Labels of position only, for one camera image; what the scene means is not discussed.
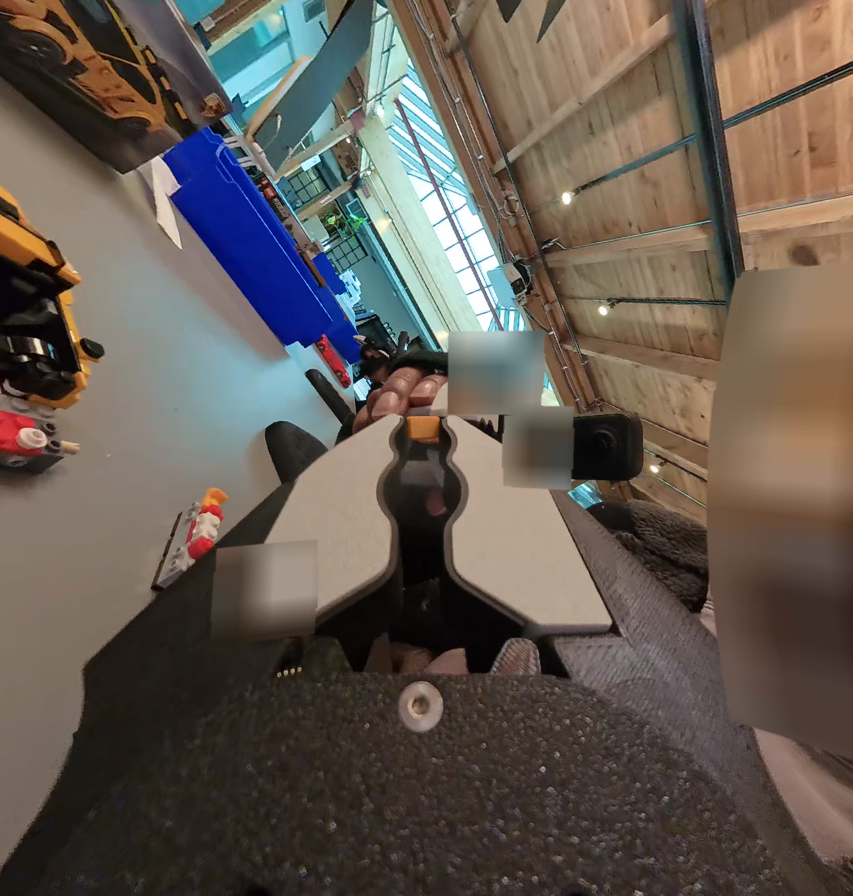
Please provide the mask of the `white paper bag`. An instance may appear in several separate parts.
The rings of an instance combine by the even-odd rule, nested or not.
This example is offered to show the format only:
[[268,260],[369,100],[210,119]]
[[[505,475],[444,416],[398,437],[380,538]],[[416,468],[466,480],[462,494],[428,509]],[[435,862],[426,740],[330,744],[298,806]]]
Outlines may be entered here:
[[172,203],[172,196],[180,189],[180,185],[161,156],[151,160],[150,172],[155,218],[168,239],[181,250],[183,242]]

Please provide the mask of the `person's right hand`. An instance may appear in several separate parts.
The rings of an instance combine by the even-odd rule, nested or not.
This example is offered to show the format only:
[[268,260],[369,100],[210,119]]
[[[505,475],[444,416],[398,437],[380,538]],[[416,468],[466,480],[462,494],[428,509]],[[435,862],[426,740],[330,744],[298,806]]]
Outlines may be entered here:
[[430,408],[447,384],[447,374],[447,364],[405,361],[395,366],[357,412],[350,432],[356,434],[386,416],[405,417],[410,409]]

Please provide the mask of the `blue storage bin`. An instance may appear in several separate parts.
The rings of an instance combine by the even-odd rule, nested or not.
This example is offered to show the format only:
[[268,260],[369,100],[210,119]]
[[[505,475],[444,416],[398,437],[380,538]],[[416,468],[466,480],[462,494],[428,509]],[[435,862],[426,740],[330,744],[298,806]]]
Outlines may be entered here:
[[319,274],[222,138],[204,129],[164,153],[180,189],[172,201],[284,345],[317,342],[328,314]]
[[346,363],[357,364],[361,347],[357,339],[355,296],[350,294],[348,284],[336,273],[324,252],[314,257],[313,265],[323,280],[315,295],[330,319],[323,333]]

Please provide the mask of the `dark lego box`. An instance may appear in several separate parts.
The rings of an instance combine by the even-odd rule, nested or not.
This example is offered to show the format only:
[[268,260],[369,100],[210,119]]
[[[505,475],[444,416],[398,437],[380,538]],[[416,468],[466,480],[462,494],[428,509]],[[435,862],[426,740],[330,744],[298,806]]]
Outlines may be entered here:
[[0,1],[0,76],[121,174],[232,112],[177,2]]

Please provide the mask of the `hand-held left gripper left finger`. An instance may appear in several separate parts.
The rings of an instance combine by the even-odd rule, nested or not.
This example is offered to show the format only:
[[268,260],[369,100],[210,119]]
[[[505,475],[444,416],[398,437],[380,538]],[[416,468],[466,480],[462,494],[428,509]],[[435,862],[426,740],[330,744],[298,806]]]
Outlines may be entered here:
[[264,630],[389,628],[401,586],[385,488],[404,428],[390,414],[298,478],[264,541]]

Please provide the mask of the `red white lego assembly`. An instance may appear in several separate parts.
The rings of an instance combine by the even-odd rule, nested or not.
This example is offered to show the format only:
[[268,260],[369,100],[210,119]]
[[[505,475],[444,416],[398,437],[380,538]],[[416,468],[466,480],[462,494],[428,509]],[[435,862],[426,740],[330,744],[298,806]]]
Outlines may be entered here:
[[179,513],[168,536],[152,580],[152,591],[168,588],[214,547],[223,521],[222,505],[228,495],[217,487]]

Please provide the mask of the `red storage bin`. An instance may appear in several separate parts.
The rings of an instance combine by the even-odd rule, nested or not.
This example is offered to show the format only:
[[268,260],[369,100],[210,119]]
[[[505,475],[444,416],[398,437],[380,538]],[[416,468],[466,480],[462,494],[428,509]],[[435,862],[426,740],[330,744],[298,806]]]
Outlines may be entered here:
[[324,334],[314,343],[314,347],[322,358],[323,363],[331,371],[336,381],[344,390],[353,386],[350,370],[341,354],[332,346],[329,338]]

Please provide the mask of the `yellow lego car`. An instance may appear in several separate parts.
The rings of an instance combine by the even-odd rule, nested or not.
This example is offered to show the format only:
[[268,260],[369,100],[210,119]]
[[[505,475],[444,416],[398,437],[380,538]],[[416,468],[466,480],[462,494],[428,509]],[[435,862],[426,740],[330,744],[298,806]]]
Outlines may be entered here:
[[59,417],[105,349],[78,331],[80,284],[57,244],[0,185],[0,471],[39,475],[81,451]]

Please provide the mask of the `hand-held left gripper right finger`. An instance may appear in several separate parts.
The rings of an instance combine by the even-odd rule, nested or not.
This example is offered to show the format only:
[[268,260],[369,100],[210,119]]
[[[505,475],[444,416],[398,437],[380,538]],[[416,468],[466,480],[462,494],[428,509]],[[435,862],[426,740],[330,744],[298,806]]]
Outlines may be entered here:
[[503,483],[502,445],[456,416],[444,420],[460,498],[444,528],[451,578],[522,633],[608,633],[612,617],[545,489]]

